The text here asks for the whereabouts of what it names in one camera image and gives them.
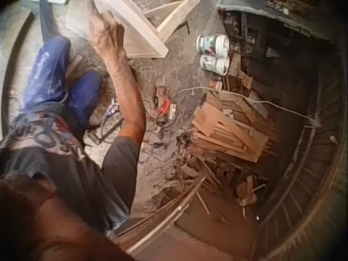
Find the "man's arm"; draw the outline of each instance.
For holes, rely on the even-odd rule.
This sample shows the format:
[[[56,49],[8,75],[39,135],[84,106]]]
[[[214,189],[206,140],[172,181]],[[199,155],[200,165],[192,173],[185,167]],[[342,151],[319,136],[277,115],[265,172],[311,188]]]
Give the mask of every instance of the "man's arm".
[[[120,136],[127,136],[140,146],[146,129],[146,115],[123,47],[125,29],[110,13],[101,15],[94,1],[90,1],[90,11],[90,42],[105,62],[126,123],[120,131]]]

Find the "forearm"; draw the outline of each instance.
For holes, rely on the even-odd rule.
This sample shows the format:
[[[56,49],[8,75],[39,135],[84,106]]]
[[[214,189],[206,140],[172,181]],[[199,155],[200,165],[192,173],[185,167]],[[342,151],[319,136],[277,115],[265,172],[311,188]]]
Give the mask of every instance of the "forearm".
[[[137,141],[141,143],[146,128],[145,108],[138,85],[128,65],[127,56],[125,52],[118,58],[109,55],[104,61],[114,84],[122,116],[125,119],[126,125],[123,133],[128,136],[129,132],[136,132]]]

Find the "blue object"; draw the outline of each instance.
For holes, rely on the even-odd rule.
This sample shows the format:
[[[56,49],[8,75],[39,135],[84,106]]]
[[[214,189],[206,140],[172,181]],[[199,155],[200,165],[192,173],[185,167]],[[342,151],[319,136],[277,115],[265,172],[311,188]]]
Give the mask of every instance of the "blue object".
[[[40,49],[24,93],[23,113],[30,113],[35,106],[45,102],[65,103],[76,114],[81,126],[87,129],[89,118],[97,107],[102,77],[90,71],[68,94],[65,72],[70,48],[70,40],[59,35]]]

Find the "gray t-shirt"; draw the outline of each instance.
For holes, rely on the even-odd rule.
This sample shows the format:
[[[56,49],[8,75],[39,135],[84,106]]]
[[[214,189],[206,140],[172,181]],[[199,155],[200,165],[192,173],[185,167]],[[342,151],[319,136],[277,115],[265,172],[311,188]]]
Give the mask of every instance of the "gray t-shirt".
[[[55,110],[21,115],[0,146],[0,173],[40,173],[88,225],[102,232],[122,224],[135,194],[139,146],[127,137],[111,145],[102,169]]]

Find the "wood pile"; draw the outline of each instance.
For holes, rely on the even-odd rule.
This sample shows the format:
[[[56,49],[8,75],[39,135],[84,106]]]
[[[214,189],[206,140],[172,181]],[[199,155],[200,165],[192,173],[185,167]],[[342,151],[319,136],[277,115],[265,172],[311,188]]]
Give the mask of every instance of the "wood pile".
[[[270,146],[278,141],[278,135],[274,124],[261,113],[240,96],[210,92],[203,106],[194,112],[192,144],[253,163],[262,155],[275,156]]]

